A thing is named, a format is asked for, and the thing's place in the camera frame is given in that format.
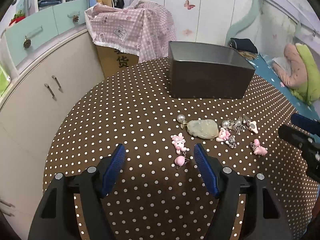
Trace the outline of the pink heart charm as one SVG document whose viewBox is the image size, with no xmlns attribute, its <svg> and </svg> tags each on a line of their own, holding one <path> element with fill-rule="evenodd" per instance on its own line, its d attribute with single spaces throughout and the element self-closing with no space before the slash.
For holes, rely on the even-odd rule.
<svg viewBox="0 0 320 240">
<path fill-rule="evenodd" d="M 180 155 L 175 158 L 174 164 L 177 168 L 185 166 L 190 160 L 186 158 L 184 155 Z"/>
</svg>

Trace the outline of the pale green jade pendant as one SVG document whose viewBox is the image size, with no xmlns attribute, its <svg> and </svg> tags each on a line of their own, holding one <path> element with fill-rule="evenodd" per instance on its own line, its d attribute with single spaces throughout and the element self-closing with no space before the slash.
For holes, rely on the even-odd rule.
<svg viewBox="0 0 320 240">
<path fill-rule="evenodd" d="M 207 140 L 215 139 L 219 135 L 217 123 L 212 119 L 191 120 L 187 124 L 187 131 L 193 137 Z"/>
</svg>

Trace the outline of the pink bear charm keychain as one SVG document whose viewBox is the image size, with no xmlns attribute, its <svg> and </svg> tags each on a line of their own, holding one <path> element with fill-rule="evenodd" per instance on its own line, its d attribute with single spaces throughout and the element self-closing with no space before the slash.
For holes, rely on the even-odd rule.
<svg viewBox="0 0 320 240">
<path fill-rule="evenodd" d="M 182 133 L 171 136 L 171 144 L 174 146 L 177 154 L 182 154 L 188 149 L 185 147 L 185 138 Z"/>
</svg>

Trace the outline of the pink pig charm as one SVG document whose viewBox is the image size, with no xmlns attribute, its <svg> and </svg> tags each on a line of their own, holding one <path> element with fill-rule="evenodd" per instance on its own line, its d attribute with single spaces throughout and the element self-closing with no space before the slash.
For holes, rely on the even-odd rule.
<svg viewBox="0 0 320 240">
<path fill-rule="evenodd" d="M 267 155 L 267 149 L 261 146 L 258 139 L 254 139 L 254 141 L 250 143 L 250 148 L 255 155 Z"/>
</svg>

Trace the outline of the pearl earring with gold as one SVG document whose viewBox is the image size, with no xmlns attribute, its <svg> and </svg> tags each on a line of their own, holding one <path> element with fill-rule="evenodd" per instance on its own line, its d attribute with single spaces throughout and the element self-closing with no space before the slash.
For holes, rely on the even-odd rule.
<svg viewBox="0 0 320 240">
<path fill-rule="evenodd" d="M 176 120 L 180 124 L 181 129 L 184 129 L 185 126 L 187 126 L 188 122 L 186 121 L 185 116 L 183 114 L 179 114 Z"/>
</svg>

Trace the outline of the pink white kitty charm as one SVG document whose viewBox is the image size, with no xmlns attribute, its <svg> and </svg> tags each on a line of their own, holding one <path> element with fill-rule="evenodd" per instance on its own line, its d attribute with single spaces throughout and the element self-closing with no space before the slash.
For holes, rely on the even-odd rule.
<svg viewBox="0 0 320 240">
<path fill-rule="evenodd" d="M 227 129 L 221 127 L 220 131 L 219 131 L 219 134 L 215 138 L 215 140 L 217 142 L 225 142 L 225 141 L 229 140 L 230 136 L 231 136 L 231 133 Z"/>
</svg>

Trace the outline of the brown polka dot tablecloth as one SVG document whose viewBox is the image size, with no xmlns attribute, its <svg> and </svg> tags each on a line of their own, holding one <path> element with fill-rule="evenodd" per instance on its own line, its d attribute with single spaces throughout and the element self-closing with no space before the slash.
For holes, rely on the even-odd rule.
<svg viewBox="0 0 320 240">
<path fill-rule="evenodd" d="M 62 122 L 52 140 L 43 175 L 47 188 L 56 173 L 80 174 L 113 152 L 126 149 L 126 161 L 103 206 L 117 239 L 203 239 L 217 201 L 209 194 L 193 159 L 200 138 L 181 129 L 176 118 L 226 119 L 245 115 L 258 134 L 243 131 L 231 149 L 204 140 L 207 153 L 235 172 L 270 180 L 294 239 L 306 230 L 318 185 L 306 176 L 301 152 L 278 137 L 280 125 L 297 112 L 272 84 L 255 75 L 240 100 L 174 99 L 168 91 L 168 61 L 153 60 L 126 68 L 89 90 Z M 171 136 L 182 133 L 188 149 L 177 154 Z M 258 139 L 267 155 L 255 155 Z M 190 161 L 174 164 L 184 155 Z"/>
</svg>

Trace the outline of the blue bed mattress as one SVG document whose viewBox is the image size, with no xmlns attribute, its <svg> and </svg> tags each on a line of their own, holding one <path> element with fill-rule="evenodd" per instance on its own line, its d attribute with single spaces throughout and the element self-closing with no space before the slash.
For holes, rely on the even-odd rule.
<svg viewBox="0 0 320 240">
<path fill-rule="evenodd" d="M 259 75 L 267 82 L 272 84 L 277 90 L 279 90 L 295 107 L 296 111 L 309 118 L 319 120 L 319 108 L 315 108 L 314 105 L 308 106 L 295 96 L 291 94 L 291 91 L 281 83 L 280 78 L 274 71 L 272 64 L 274 63 L 271 56 L 265 54 L 259 54 L 256 59 L 248 60 L 248 62 L 255 68 L 255 74 Z"/>
</svg>

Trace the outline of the dark metal tin box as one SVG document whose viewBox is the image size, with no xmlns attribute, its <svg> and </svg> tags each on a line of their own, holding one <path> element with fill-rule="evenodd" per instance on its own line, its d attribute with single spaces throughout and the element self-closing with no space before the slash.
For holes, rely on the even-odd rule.
<svg viewBox="0 0 320 240">
<path fill-rule="evenodd" d="M 170 41 L 169 87 L 173 98 L 242 99 L 255 68 L 235 49 Z"/>
</svg>

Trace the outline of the cream cabinet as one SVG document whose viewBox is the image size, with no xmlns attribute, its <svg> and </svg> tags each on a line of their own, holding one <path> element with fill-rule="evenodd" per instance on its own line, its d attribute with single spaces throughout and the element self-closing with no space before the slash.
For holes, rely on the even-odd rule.
<svg viewBox="0 0 320 240">
<path fill-rule="evenodd" d="M 27 239 L 42 198 L 55 133 L 103 78 L 95 45 L 83 30 L 40 56 L 1 101 L 1 215 L 20 239 Z"/>
</svg>

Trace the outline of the dark folded clothes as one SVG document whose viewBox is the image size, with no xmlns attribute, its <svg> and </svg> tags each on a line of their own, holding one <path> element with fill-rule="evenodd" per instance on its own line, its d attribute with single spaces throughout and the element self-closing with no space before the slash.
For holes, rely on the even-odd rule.
<svg viewBox="0 0 320 240">
<path fill-rule="evenodd" d="M 248 38 L 231 38 L 228 41 L 228 46 L 238 51 L 247 51 L 254 54 L 258 53 L 257 47 Z"/>
</svg>

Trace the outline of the yellow cardboard box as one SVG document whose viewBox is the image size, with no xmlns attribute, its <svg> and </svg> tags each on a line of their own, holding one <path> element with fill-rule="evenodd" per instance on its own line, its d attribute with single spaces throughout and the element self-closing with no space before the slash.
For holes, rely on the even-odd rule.
<svg viewBox="0 0 320 240">
<path fill-rule="evenodd" d="M 114 48 L 102 46 L 96 46 L 96 48 L 105 78 L 111 77 L 122 69 L 136 65 L 139 60 L 136 55 L 122 53 Z"/>
</svg>

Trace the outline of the pink checkered cloth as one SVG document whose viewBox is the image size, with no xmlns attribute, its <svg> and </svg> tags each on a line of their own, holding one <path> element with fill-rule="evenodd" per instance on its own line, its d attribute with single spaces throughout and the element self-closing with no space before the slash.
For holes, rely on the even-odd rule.
<svg viewBox="0 0 320 240">
<path fill-rule="evenodd" d="M 97 3 L 85 11 L 87 30 L 95 45 L 139 57 L 139 62 L 167 57 L 176 40 L 170 11 L 149 0 L 134 0 L 120 9 Z"/>
</svg>

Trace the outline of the mint drawer unit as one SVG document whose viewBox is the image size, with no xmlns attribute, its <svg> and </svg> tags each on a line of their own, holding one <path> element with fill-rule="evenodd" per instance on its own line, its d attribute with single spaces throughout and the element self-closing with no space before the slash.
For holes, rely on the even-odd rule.
<svg viewBox="0 0 320 240">
<path fill-rule="evenodd" d="M 15 66 L 57 35 L 85 23 L 87 0 L 74 0 L 36 12 L 4 33 Z"/>
</svg>

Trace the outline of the pink butterfly wall sticker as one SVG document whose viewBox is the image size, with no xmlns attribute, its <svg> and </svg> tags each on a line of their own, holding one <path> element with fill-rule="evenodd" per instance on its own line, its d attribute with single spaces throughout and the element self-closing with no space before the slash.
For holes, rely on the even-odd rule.
<svg viewBox="0 0 320 240">
<path fill-rule="evenodd" d="M 195 8 L 195 5 L 191 4 L 189 2 L 189 0 L 185 0 L 184 7 L 187 8 L 188 10 L 191 10 L 191 9 Z"/>
</svg>

